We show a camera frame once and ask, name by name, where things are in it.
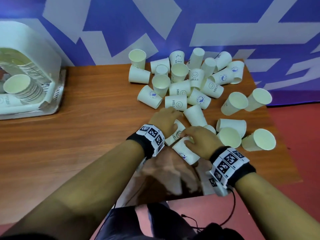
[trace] person's right arm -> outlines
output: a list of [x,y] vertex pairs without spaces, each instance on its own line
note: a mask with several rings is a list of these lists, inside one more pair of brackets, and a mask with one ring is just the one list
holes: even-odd
[[[186,146],[206,160],[223,146],[214,133],[201,126],[185,129],[180,137],[184,136],[193,138],[194,143],[186,140]],[[320,239],[320,224],[258,174],[240,178],[235,189],[266,239]]]

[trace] blue and white wall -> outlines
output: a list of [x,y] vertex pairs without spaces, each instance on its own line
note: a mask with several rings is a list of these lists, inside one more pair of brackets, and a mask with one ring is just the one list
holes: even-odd
[[39,32],[68,66],[148,61],[194,47],[243,58],[274,105],[320,101],[320,0],[0,0],[0,20]]

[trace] person's left arm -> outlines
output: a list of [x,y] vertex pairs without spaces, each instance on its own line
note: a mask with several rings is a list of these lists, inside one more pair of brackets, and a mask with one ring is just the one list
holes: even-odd
[[[149,124],[165,138],[182,113],[173,107],[155,113]],[[144,158],[142,146],[126,140],[64,183],[3,236],[41,233],[58,240],[87,240],[125,189]]]

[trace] person's right hand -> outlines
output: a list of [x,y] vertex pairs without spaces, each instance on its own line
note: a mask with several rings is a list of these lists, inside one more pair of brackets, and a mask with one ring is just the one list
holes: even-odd
[[192,137],[194,141],[192,143],[185,140],[186,147],[205,160],[209,160],[216,149],[224,146],[213,132],[202,126],[191,126],[185,129],[181,132],[180,137],[185,136]]

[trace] wooden table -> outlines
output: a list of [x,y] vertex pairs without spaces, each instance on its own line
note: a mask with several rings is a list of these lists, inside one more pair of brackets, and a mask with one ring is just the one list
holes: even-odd
[[[137,101],[144,85],[128,82],[129,68],[129,64],[71,67],[57,114],[0,121],[0,224],[18,221],[62,183],[148,122],[156,110]],[[247,68],[240,84],[224,87],[221,98],[212,99],[203,111],[208,124],[215,127],[219,118],[244,119],[247,134],[258,128],[269,130],[277,139],[274,150],[246,152],[240,147],[239,151],[273,184],[300,181],[266,107],[231,116],[220,111],[231,92],[248,96],[255,88]],[[185,118],[181,121],[190,126]],[[117,205],[125,205],[132,196],[127,205],[198,196],[202,195],[200,186],[194,169],[167,147],[134,175]]]

